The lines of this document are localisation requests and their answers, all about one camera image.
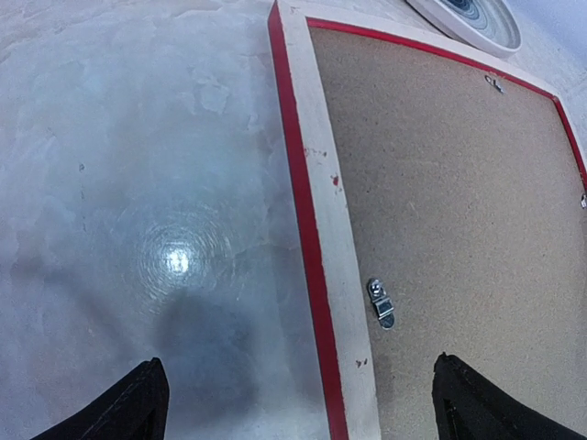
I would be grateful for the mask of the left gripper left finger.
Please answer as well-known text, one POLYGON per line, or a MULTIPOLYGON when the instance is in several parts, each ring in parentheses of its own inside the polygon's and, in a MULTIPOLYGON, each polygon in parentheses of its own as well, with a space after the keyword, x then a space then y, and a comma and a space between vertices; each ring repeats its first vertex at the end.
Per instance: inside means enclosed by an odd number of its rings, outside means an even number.
POLYGON ((161 360, 143 361, 76 414, 38 439, 150 439, 165 436, 170 388, 161 360))

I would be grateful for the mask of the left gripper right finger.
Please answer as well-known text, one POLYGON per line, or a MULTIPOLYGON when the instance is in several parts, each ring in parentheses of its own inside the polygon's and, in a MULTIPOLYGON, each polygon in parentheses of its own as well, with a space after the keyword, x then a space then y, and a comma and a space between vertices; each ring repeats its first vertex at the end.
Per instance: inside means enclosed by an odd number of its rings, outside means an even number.
POLYGON ((584 437, 515 400, 446 353, 434 365, 432 400, 440 440, 584 437))

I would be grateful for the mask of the red wooden picture frame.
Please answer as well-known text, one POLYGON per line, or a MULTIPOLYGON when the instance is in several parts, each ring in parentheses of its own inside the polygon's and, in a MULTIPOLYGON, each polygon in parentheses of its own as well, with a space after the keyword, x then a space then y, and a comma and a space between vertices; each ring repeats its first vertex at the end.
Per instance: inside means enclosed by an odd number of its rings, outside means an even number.
POLYGON ((579 168, 586 164, 586 150, 555 88, 455 40, 304 1, 275 2, 268 27, 330 433, 335 439, 378 439, 381 428, 363 289, 311 29, 422 50, 526 87, 554 104, 579 168))

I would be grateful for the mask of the brown cardboard backing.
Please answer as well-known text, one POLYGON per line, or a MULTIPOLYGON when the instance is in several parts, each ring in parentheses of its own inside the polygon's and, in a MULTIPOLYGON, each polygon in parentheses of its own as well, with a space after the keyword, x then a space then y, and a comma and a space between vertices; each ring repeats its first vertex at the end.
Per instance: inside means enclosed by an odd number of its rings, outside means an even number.
POLYGON ((586 213, 553 102, 419 49, 315 28, 368 312, 382 435, 434 439, 433 366, 453 354, 586 430, 586 213))

